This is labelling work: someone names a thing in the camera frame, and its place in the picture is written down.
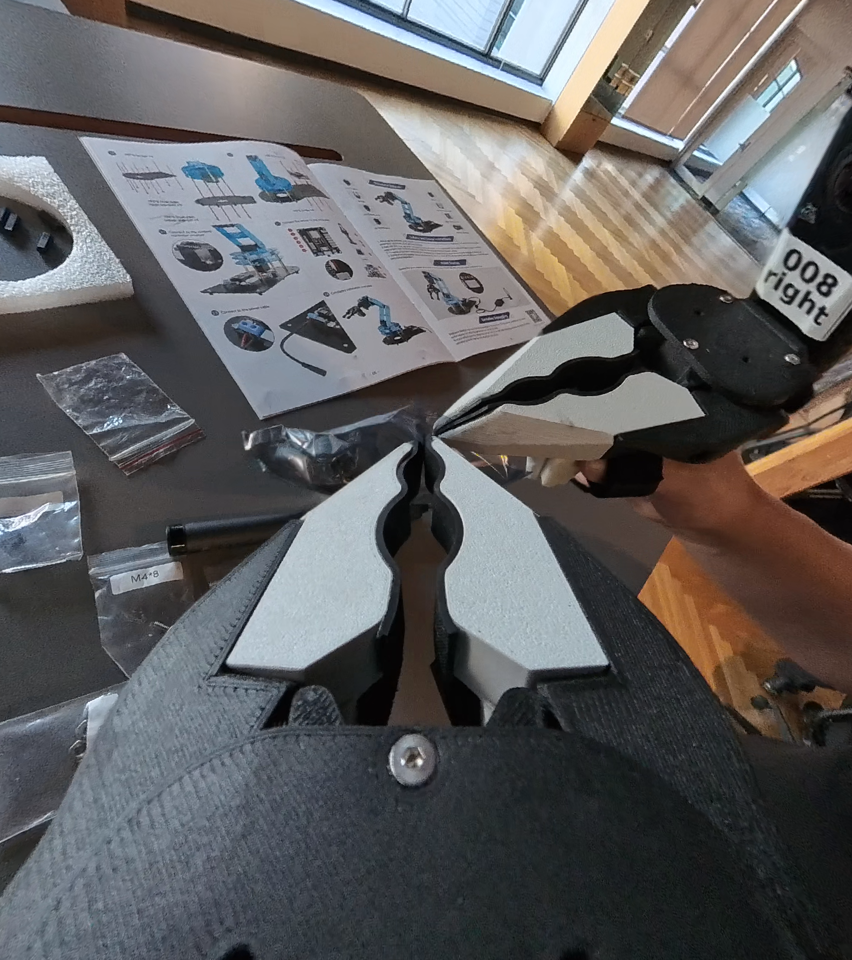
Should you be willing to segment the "person's right hand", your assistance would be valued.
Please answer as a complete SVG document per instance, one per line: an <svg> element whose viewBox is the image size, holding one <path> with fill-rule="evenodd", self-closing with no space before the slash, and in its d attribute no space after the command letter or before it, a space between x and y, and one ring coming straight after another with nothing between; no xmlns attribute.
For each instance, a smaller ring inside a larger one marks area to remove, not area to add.
<svg viewBox="0 0 852 960"><path fill-rule="evenodd" d="M624 501L686 545L720 551L757 548L797 519L755 481L737 452L705 464L666 460L662 473L654 493Z"/></svg>

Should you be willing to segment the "scattered small clear zip bags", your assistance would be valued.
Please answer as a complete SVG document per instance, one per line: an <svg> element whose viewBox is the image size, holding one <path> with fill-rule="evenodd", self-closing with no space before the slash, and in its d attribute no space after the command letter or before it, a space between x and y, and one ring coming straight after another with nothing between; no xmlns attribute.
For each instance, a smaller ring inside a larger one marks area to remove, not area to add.
<svg viewBox="0 0 852 960"><path fill-rule="evenodd" d="M37 379L124 475L202 437L192 416L123 353ZM0 576L80 560L80 513L72 453L0 457ZM161 543L93 555L87 566L100 645L130 677L192 606L192 583ZM52 818L120 689L0 722L0 844Z"/></svg>

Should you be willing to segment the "person's right forearm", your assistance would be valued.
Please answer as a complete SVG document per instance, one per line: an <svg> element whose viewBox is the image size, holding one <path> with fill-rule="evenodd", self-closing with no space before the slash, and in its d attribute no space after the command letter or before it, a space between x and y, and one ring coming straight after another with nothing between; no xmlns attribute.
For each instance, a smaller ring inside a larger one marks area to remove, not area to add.
<svg viewBox="0 0 852 960"><path fill-rule="evenodd" d="M796 662L852 695L852 545L768 494L737 456L720 464L730 513L712 576Z"/></svg>

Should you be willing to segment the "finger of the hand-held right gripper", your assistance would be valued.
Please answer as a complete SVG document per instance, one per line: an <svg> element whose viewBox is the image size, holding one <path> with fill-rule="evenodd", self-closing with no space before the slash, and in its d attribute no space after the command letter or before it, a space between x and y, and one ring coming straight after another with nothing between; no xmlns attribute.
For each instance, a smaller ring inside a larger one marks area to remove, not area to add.
<svg viewBox="0 0 852 960"><path fill-rule="evenodd" d="M468 452L524 457L533 479L556 487L576 476L579 462L599 461L620 435L705 415L690 390L641 372L606 393L508 400L489 412L450 419L440 426L440 437Z"/></svg>
<svg viewBox="0 0 852 960"><path fill-rule="evenodd" d="M591 318L527 342L490 375L468 390L435 423L476 416L507 401L535 403L563 392L611 392L645 368L642 351L653 344L648 318L634 325L619 313Z"/></svg>

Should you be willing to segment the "dark parts bag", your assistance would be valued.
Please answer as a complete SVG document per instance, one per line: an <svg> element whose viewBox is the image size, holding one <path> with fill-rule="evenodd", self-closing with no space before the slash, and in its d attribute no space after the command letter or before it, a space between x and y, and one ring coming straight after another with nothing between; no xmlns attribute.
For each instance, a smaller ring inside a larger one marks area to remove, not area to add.
<svg viewBox="0 0 852 960"><path fill-rule="evenodd" d="M242 448L267 476L310 491L331 494L397 448L417 445L437 414L409 405L328 430L285 424L241 434Z"/></svg>

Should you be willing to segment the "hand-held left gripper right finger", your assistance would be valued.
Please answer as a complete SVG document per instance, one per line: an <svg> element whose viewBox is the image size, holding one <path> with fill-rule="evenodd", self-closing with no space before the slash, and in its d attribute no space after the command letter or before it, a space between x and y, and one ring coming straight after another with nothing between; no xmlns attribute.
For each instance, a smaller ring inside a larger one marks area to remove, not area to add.
<svg viewBox="0 0 852 960"><path fill-rule="evenodd" d="M428 443L440 675L479 703L611 666L538 515L443 441Z"/></svg>

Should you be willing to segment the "printed instruction manual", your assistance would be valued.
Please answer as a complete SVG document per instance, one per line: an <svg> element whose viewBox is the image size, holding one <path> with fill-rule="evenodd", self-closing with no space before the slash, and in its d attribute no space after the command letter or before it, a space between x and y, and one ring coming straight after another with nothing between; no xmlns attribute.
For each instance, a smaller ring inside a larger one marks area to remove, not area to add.
<svg viewBox="0 0 852 960"><path fill-rule="evenodd" d="M431 178L259 141L81 143L261 420L552 318Z"/></svg>

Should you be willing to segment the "black screwdriver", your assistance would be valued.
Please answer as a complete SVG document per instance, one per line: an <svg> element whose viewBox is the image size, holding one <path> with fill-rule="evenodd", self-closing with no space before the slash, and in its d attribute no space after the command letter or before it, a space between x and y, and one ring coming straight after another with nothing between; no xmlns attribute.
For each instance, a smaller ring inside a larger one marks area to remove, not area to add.
<svg viewBox="0 0 852 960"><path fill-rule="evenodd" d="M299 521L308 511L279 510L169 524L166 531L168 554L181 557L262 544L289 522Z"/></svg>

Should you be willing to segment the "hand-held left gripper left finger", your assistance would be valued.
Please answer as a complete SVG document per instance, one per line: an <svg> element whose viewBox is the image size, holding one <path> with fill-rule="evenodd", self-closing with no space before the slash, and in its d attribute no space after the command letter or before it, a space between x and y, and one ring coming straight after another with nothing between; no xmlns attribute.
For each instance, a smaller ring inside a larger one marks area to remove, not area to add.
<svg viewBox="0 0 852 960"><path fill-rule="evenodd" d="M328 690L355 707L402 659L396 554L411 530L408 441L309 511L229 651L229 671Z"/></svg>

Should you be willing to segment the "white foam tray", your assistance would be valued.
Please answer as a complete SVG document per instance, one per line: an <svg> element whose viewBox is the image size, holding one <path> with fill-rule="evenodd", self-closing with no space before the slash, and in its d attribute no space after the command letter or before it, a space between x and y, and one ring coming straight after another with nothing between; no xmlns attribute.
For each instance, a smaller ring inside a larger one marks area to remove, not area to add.
<svg viewBox="0 0 852 960"><path fill-rule="evenodd" d="M129 274L44 157L0 155L0 197L53 215L72 237L60 265L28 278L0 279L0 315L132 296Z"/></svg>

